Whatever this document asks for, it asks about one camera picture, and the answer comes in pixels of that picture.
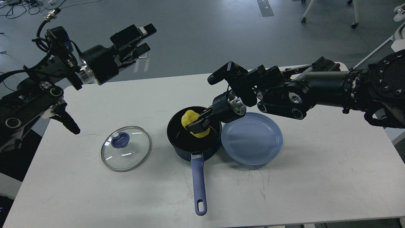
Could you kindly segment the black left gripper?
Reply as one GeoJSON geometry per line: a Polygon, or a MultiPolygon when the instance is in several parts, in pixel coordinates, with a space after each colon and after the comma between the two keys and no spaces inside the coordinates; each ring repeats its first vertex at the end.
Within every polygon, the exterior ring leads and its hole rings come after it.
{"type": "Polygon", "coordinates": [[[119,74],[151,50],[147,43],[137,46],[157,32],[153,24],[143,27],[130,25],[113,34],[110,47],[95,45],[79,53],[79,70],[76,73],[82,84],[102,85],[119,74]]]}

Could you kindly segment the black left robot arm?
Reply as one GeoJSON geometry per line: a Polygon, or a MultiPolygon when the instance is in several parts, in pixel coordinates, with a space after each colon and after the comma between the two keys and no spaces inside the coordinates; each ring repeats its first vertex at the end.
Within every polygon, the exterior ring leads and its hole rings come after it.
{"type": "Polygon", "coordinates": [[[149,52],[143,40],[157,32],[153,24],[139,28],[130,25],[110,37],[112,46],[95,45],[82,52],[62,26],[47,30],[41,37],[44,26],[60,12],[58,7],[51,10],[32,40],[45,57],[35,66],[1,74],[1,82],[19,73],[28,75],[16,91],[1,98],[1,152],[20,149],[26,134],[41,118],[59,121],[79,134],[80,128],[66,111],[64,91],[56,83],[67,79],[76,90],[85,84],[106,83],[149,52]]]}

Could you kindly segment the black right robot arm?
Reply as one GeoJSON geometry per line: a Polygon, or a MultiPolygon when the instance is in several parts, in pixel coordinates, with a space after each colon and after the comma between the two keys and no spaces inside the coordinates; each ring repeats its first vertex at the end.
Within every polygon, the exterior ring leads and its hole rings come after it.
{"type": "Polygon", "coordinates": [[[233,61],[213,72],[211,85],[227,81],[230,90],[214,98],[197,120],[185,125],[194,134],[202,133],[213,121],[230,123],[245,116],[246,108],[257,106],[272,115],[302,120],[315,105],[364,112],[373,126],[405,126],[404,50],[384,57],[367,69],[341,71],[340,65],[324,57],[311,65],[281,71],[277,66],[260,65],[244,69],[233,61]]]}

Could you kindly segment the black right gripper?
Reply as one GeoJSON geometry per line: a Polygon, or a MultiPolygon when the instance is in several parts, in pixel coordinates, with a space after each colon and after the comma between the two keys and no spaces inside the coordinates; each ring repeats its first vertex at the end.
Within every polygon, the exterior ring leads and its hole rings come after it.
{"type": "Polygon", "coordinates": [[[214,98],[212,107],[192,107],[191,122],[186,126],[187,132],[202,133],[210,129],[216,132],[214,120],[230,123],[246,115],[247,106],[234,93],[223,93],[214,98]]]}

